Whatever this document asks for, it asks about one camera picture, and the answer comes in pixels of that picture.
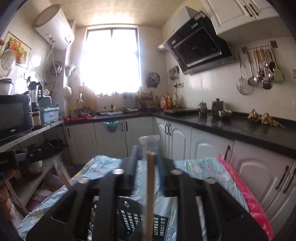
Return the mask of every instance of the hand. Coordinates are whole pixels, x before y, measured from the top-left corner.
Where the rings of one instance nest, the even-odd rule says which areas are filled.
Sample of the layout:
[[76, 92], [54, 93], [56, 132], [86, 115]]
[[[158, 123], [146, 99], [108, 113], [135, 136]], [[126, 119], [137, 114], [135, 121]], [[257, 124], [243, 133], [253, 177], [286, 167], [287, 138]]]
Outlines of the hand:
[[[15, 174], [15, 170], [8, 170], [5, 172], [6, 179], [3, 182], [11, 179]], [[0, 209], [8, 220], [13, 219], [12, 202], [9, 199], [8, 191], [5, 187], [0, 188]]]

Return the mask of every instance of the cabinet door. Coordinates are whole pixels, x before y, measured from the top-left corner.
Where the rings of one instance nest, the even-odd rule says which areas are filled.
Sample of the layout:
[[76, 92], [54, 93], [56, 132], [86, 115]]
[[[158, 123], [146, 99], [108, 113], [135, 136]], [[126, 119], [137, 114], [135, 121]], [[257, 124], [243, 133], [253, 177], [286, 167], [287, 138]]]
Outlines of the cabinet door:
[[66, 132], [74, 164], [86, 164], [99, 154], [93, 123], [66, 126]]
[[266, 211], [286, 181], [293, 161], [277, 153], [235, 141], [230, 164]]
[[189, 126], [169, 123], [169, 158], [172, 160], [187, 160], [190, 157], [191, 132]]
[[207, 157], [224, 157], [227, 147], [226, 161], [229, 163], [232, 156], [234, 141], [219, 137], [204, 131], [192, 129], [190, 159], [201, 159]]
[[256, 21], [243, 0], [202, 0], [217, 35], [227, 30]]
[[153, 117], [139, 117], [124, 120], [126, 146], [131, 156], [133, 146], [139, 145], [139, 137], [153, 135]]
[[163, 157], [168, 158], [168, 121], [160, 119], [160, 118], [155, 118], [153, 120], [154, 123], [154, 134], [155, 135], [160, 135], [160, 147], [163, 153]]
[[258, 19], [278, 17], [277, 11], [266, 0], [244, 0]]
[[115, 132], [109, 132], [104, 122], [95, 123], [94, 129], [100, 155], [113, 158], [125, 158], [128, 156], [123, 120], [119, 121]]
[[289, 173], [280, 193], [266, 211], [274, 234], [277, 234], [287, 221], [296, 203], [296, 162]]

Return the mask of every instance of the white cylindrical water heater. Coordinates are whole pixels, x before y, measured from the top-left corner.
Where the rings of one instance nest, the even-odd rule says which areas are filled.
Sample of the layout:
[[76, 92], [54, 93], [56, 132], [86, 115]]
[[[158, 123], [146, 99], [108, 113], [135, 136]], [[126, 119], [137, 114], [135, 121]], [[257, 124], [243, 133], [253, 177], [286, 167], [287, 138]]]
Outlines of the white cylindrical water heater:
[[47, 42], [55, 41], [55, 48], [68, 48], [75, 39], [61, 5], [54, 4], [45, 9], [34, 20], [33, 27]]

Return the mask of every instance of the ceiling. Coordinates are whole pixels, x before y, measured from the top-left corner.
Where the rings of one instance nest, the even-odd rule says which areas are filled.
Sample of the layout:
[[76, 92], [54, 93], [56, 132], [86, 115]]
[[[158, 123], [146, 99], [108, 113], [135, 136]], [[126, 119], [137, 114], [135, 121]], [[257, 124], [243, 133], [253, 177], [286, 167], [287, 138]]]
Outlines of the ceiling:
[[78, 27], [107, 23], [162, 27], [185, 0], [51, 0]]

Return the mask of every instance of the picture frame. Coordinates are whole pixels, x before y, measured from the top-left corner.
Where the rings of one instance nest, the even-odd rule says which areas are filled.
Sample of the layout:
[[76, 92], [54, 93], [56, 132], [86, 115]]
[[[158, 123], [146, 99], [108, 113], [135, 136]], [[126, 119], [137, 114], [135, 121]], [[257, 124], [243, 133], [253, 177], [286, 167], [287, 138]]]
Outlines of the picture frame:
[[0, 58], [2, 58], [5, 50], [11, 49], [17, 59], [16, 65], [27, 69], [32, 49], [11, 32], [7, 33], [4, 42], [5, 45], [0, 49]]

